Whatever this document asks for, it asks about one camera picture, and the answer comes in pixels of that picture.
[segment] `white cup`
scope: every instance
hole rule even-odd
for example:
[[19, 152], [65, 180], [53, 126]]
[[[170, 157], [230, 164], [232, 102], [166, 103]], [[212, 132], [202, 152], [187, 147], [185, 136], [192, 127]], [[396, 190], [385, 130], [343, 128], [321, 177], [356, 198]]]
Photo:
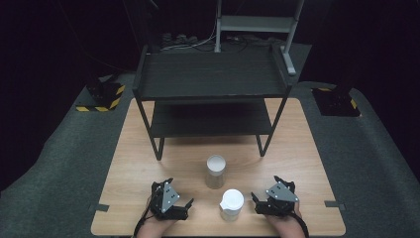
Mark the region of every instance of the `white cup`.
[[244, 196], [236, 189], [229, 189], [223, 193], [220, 202], [222, 218], [227, 221], [238, 219], [238, 215], [244, 205]]
[[217, 189], [223, 186], [225, 183], [225, 177], [223, 176], [225, 167], [226, 161], [221, 156], [214, 155], [207, 160], [206, 184], [208, 187]]

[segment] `white shelf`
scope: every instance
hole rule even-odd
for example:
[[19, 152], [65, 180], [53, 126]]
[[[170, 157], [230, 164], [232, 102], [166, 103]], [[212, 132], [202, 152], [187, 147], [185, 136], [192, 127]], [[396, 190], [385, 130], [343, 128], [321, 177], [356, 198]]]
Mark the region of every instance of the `white shelf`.
[[221, 31], [289, 33], [293, 18], [222, 16]]

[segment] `white paper cup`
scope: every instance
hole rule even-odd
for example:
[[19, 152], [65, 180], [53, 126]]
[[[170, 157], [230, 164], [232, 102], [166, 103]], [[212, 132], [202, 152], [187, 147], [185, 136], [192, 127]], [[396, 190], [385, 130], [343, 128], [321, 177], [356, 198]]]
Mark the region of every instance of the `white paper cup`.
[[223, 193], [222, 201], [220, 202], [222, 218], [227, 221], [234, 221], [238, 219], [244, 205], [244, 196], [236, 189], [229, 189]]

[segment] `metal rack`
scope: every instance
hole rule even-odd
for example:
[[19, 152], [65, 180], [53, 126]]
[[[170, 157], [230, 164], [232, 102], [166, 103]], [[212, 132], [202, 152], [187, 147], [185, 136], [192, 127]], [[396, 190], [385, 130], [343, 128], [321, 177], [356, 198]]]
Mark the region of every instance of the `metal rack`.
[[220, 53], [220, 37], [223, 31], [288, 33], [281, 54], [289, 75], [296, 74], [289, 50], [299, 22], [304, 0], [298, 0], [293, 17], [229, 16], [222, 15], [222, 0], [217, 1], [217, 26], [215, 53]]

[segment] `wooden table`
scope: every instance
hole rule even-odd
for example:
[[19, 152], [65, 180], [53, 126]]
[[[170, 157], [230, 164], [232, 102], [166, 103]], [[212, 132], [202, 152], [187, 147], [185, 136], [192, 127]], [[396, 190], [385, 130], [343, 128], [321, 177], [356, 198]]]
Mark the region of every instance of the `wooden table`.
[[[279, 99], [266, 99], [270, 118], [275, 116]], [[145, 103], [151, 120], [154, 105]], [[165, 236], [277, 236], [262, 215], [254, 211], [251, 191], [260, 199], [275, 184], [273, 176], [294, 181], [300, 210], [313, 236], [340, 236], [346, 232], [334, 201], [317, 148], [300, 102], [289, 98], [271, 141], [270, 150], [259, 157], [255, 136], [174, 138], [166, 141], [165, 153], [157, 161], [135, 100], [132, 100], [115, 155], [105, 181], [91, 231], [95, 235], [132, 235], [146, 207], [153, 181], [174, 178], [172, 186], [183, 206], [194, 198], [189, 217], [169, 228]], [[206, 161], [211, 155], [227, 161], [226, 182], [222, 188], [205, 184]], [[222, 194], [236, 188], [245, 197], [238, 220], [224, 221], [219, 203]]]

